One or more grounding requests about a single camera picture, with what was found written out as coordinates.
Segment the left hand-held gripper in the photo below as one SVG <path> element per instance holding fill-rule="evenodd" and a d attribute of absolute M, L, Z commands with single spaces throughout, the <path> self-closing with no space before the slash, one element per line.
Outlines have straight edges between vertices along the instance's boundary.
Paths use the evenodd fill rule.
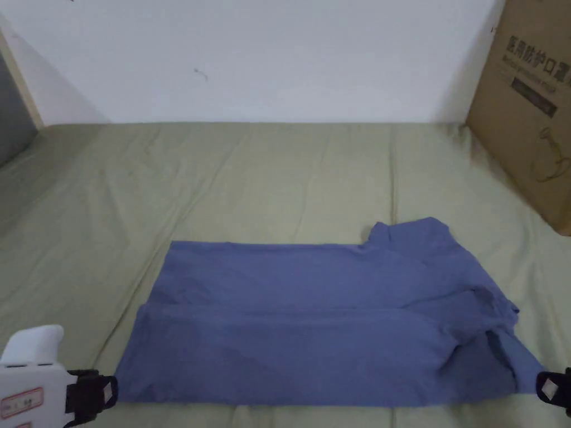
<path fill-rule="evenodd" d="M 44 325 L 10 336 L 1 355 L 1 427 L 64 427 L 91 422 L 118 401 L 118 381 L 58 362 L 64 329 Z"/>

